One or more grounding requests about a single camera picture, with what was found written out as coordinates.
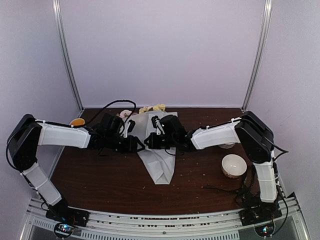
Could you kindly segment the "white wrapping paper sheet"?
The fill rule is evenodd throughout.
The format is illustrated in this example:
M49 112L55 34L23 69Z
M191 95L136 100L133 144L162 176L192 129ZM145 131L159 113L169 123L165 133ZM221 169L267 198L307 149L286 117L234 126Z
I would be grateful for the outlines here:
M130 117L131 120L135 121L135 126L129 134L138 137L141 142L144 142L144 140L149 137L150 133L156 132L156 129L152 124L152 117L157 116L161 119L168 115L177 116L178 113L157 110L135 114ZM146 146L145 150L139 151L137 154L156 185L169 185L171 183L175 172L175 147L163 150L149 149Z

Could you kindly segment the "pink flower stem two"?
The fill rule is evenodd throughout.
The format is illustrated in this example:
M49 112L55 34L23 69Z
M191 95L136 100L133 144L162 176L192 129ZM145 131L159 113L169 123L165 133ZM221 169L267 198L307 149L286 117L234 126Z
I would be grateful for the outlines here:
M119 117L124 119L124 118L127 118L129 117L129 115L132 113L131 110L128 110L128 109L125 109L125 110L122 110L120 113L119 113Z

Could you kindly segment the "large yellow flower bunch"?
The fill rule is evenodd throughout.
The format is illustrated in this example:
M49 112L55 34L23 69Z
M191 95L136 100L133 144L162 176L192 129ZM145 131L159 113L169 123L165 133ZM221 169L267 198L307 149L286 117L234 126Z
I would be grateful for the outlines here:
M152 106L144 106L139 109L138 113L143 114L146 112L152 112L152 111L162 111L164 112L166 110L166 105L163 103L152 105Z

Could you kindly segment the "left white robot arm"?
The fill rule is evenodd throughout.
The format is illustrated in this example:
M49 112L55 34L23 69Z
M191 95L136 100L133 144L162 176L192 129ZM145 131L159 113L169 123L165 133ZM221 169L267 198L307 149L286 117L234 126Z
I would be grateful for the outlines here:
M5 149L8 164L20 172L44 201L52 206L52 213L61 222L72 218L72 211L63 204L63 196L49 180L38 163L39 146L64 146L78 149L111 149L116 153L138 153L145 145L131 135L135 122L123 121L106 113L102 120L90 127L50 122L25 114L10 134Z

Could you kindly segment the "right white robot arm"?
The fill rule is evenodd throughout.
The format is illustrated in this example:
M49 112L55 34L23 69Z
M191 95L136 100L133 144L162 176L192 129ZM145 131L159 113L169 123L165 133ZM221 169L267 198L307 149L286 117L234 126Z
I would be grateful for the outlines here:
M266 221L276 212L273 204L278 196L274 134L254 113L247 111L226 123L190 131L185 130L175 115L153 116L151 122L155 132L144 140L149 149L177 148L183 152L195 152L213 146L240 144L255 167L260 200L264 202L257 208L256 216Z

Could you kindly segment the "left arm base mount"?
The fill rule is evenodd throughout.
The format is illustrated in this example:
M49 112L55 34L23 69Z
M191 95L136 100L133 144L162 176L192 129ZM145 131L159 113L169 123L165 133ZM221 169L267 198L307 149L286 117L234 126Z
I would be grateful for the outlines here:
M69 207L64 197L54 205L50 205L46 201L44 204L47 206L45 217L57 222L53 227L53 233L58 239L65 240L78 227L87 226L90 213L86 210Z

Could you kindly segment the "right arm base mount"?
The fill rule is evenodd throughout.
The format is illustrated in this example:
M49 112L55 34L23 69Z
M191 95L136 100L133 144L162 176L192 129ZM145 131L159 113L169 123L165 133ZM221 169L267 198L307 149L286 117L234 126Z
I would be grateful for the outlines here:
M242 208L239 218L243 227L254 226L255 233L262 238L271 238L276 233L275 219L282 217L278 201L262 202L257 194L239 192L235 203Z

